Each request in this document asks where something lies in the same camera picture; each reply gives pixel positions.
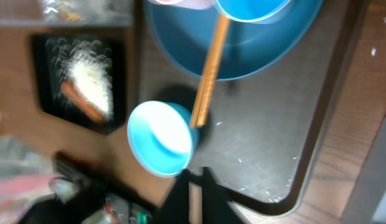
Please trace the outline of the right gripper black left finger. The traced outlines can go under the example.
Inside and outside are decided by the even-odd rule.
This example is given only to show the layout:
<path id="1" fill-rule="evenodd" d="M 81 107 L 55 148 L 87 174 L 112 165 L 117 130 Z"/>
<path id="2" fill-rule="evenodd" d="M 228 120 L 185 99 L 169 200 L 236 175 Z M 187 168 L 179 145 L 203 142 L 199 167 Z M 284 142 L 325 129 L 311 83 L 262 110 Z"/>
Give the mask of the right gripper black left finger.
<path id="1" fill-rule="evenodd" d="M 162 207 L 153 215 L 152 224 L 189 224 L 189 175 L 188 170 L 180 173 Z"/>

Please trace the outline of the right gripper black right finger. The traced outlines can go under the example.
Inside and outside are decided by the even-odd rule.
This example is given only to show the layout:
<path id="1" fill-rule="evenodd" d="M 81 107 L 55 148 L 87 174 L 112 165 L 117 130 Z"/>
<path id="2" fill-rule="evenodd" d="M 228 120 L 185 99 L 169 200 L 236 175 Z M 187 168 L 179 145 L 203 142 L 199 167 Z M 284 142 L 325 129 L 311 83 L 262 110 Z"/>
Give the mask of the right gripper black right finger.
<path id="1" fill-rule="evenodd" d="M 202 173 L 202 223 L 242 224 L 243 221 L 227 202 L 227 194 L 217 185 L 210 169 Z"/>

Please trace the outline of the orange carrot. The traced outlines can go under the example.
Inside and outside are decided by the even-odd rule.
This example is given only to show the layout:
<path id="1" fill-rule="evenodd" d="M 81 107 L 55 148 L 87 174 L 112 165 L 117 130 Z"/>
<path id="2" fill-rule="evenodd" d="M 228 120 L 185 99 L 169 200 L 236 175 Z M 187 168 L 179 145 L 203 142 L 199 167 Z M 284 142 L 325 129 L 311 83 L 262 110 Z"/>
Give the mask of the orange carrot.
<path id="1" fill-rule="evenodd" d="M 69 99 L 78 109 L 80 109 L 90 120 L 95 123 L 103 124 L 105 123 L 105 117 L 96 110 L 87 100 L 84 100 L 82 96 L 80 96 L 74 85 L 70 81 L 62 82 L 60 86 L 61 93 Z"/>

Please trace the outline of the pile of white rice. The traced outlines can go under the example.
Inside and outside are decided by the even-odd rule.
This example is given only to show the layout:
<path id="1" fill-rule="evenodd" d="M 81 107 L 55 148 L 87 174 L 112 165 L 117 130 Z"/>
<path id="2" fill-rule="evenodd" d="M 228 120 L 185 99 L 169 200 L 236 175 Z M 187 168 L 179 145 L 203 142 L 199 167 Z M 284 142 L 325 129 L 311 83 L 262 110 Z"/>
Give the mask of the pile of white rice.
<path id="1" fill-rule="evenodd" d="M 99 39 L 50 37 L 45 43 L 52 92 L 57 100 L 64 81 L 73 83 L 77 93 L 108 121 L 113 118 L 112 49 Z"/>

